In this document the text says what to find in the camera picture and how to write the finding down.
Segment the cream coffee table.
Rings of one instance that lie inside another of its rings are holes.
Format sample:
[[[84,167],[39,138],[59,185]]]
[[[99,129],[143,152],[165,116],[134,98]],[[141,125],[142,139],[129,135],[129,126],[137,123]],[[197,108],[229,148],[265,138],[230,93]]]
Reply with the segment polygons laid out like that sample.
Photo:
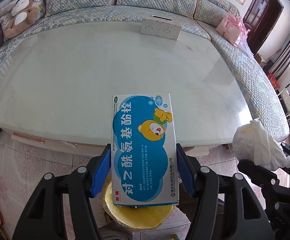
[[[185,31],[174,41],[140,28],[91,22],[25,38],[0,68],[0,127],[106,145],[114,95],[168,92],[178,143],[230,143],[251,113],[216,48]]]

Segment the blue bear medicine box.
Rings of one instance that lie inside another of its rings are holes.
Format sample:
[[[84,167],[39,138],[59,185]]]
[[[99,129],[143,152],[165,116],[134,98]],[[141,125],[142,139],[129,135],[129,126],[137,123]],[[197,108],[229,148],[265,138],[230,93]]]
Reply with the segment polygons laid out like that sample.
[[[117,206],[179,203],[169,93],[113,96],[111,181],[113,203]]]

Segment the yellow lined trash bin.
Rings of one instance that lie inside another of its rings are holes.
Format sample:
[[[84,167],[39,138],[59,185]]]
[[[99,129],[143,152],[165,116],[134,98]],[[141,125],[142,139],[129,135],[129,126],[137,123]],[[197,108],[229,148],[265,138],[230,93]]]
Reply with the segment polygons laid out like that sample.
[[[158,228],[174,211],[174,205],[129,207],[116,206],[112,200],[111,175],[108,175],[101,192],[105,212],[119,225],[132,232]]]

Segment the brown teddy bear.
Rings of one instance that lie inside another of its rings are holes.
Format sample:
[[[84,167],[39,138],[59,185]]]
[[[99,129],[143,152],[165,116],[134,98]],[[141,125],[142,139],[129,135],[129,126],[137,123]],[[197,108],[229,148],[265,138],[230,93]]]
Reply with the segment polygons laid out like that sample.
[[[7,40],[16,37],[31,27],[38,18],[38,11],[33,6],[33,0],[18,0],[11,11],[11,15],[13,19],[3,31],[3,35]]]

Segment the pink gift bag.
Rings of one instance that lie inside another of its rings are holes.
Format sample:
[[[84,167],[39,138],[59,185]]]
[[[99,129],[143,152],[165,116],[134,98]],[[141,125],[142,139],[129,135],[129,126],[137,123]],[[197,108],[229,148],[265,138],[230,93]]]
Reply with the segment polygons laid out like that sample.
[[[227,14],[216,27],[216,31],[233,46],[238,47],[242,39],[248,37],[251,30],[245,27],[240,16]]]

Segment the floral cushion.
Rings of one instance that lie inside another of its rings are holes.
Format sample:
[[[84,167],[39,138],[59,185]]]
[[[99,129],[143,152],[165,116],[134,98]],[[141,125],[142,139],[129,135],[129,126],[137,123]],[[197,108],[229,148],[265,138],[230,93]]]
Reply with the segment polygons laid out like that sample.
[[[45,14],[44,0],[18,0],[6,11],[1,11],[0,24],[4,41],[16,37],[43,18]]]

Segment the person's grey trouser leg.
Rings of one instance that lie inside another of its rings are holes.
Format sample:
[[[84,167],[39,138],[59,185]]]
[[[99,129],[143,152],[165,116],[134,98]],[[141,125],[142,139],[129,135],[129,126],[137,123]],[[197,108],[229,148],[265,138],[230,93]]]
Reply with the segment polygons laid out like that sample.
[[[117,224],[115,221],[106,224],[98,229],[102,239],[132,240],[133,233]]]

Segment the white tissue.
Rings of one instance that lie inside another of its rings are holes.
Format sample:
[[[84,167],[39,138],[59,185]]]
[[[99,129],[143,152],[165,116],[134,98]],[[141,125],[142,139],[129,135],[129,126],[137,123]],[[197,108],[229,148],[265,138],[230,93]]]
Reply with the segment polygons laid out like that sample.
[[[232,145],[239,161],[249,160],[269,171],[290,167],[290,157],[258,118],[237,128]]]

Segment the patterned tissue box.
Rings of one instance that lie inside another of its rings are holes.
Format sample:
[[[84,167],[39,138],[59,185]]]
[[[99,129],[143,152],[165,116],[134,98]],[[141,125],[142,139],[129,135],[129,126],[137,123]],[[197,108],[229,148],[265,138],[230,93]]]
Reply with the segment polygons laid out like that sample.
[[[177,41],[181,31],[178,21],[162,16],[143,16],[141,22],[141,34],[157,36]]]

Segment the dark wooden door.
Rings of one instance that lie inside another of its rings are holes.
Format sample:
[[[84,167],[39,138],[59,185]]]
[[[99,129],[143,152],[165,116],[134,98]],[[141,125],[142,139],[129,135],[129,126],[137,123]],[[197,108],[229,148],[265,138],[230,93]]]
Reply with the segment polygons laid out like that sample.
[[[247,43],[253,54],[264,44],[283,9],[280,0],[252,0],[243,22],[246,29],[250,30]]]

